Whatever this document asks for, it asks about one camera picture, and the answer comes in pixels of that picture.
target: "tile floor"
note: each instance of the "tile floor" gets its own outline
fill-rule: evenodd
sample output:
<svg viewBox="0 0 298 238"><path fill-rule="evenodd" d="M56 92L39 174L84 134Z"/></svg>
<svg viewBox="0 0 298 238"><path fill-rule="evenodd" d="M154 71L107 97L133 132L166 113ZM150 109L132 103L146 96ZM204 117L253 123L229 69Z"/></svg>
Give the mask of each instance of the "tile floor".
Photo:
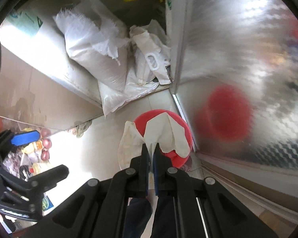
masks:
<svg viewBox="0 0 298 238"><path fill-rule="evenodd" d="M117 151L125 122L133 121L140 114L153 109L176 112L168 89L133 101L106 118L102 116L94 119L92 125L79 139L67 132L53 135L50 162L53 166L64 164L70 170L68 178L48 192L54 206L59 205L88 179L105 180L120 171ZM157 197L151 194L150 200L155 210ZM152 223L153 216L142 238L150 237Z"/></svg>

